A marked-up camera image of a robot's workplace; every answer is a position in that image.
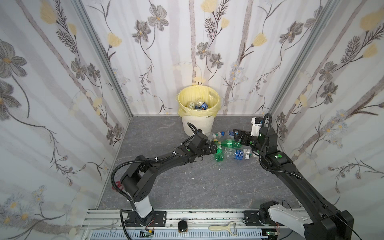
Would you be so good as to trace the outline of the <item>clear bottle white cap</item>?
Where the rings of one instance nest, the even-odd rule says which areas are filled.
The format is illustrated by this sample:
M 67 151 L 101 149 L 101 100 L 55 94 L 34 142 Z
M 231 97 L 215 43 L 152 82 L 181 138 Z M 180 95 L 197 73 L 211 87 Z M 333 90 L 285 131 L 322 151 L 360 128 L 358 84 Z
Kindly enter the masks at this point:
M 209 141 L 214 141 L 215 139 L 218 140 L 223 136 L 225 136 L 225 132 L 216 132 L 216 133 L 209 132 L 209 133 L 206 133 L 205 135 L 207 136 Z

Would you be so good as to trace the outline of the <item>clear bottle blue label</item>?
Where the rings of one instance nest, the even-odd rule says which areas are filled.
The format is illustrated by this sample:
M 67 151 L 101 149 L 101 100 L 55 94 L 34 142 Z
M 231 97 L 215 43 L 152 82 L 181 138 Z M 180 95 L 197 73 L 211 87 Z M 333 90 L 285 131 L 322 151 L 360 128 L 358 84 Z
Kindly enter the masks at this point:
M 249 149 L 232 149 L 232 148 L 225 148 L 225 157 L 235 160 L 248 160 L 252 156 L 252 152 Z

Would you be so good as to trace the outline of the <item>Pepsi label clear bottle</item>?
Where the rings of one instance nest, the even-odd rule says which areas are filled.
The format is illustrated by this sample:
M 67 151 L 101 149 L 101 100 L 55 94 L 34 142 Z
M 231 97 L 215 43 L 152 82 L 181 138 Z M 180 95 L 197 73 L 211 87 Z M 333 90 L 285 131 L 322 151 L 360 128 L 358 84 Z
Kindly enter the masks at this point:
M 203 101 L 202 99 L 197 100 L 195 109 L 206 110 L 208 108 L 209 108 L 209 106 L 207 105 L 207 103 L 205 101 Z

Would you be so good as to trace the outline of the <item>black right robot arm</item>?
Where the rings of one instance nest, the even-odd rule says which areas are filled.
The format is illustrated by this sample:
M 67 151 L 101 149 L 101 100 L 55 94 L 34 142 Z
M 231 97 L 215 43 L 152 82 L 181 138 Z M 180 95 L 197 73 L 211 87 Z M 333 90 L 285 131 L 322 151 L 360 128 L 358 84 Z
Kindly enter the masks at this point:
M 284 208 L 276 201 L 260 205 L 258 219 L 263 225 L 282 224 L 306 240 L 350 240 L 355 233 L 354 218 L 326 200 L 300 173 L 294 162 L 278 150 L 278 136 L 272 128 L 272 116 L 266 114 L 260 128 L 234 129 L 234 140 L 251 147 L 260 166 L 280 179 L 299 200 L 305 214 Z

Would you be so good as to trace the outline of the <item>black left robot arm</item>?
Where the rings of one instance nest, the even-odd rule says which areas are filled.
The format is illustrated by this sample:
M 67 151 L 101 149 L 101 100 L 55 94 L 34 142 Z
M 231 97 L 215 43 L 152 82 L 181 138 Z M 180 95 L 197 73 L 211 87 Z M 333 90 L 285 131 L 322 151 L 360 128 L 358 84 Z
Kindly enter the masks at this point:
M 135 216 L 130 217 L 130 220 L 134 223 L 144 227 L 154 221 L 154 209 L 149 194 L 160 174 L 218 152 L 218 145 L 210 141 L 202 130 L 191 123 L 188 123 L 188 126 L 193 135 L 174 148 L 171 153 L 153 158 L 140 155 L 133 161 L 124 162 L 112 170 L 110 176 L 112 187 L 131 205 Z

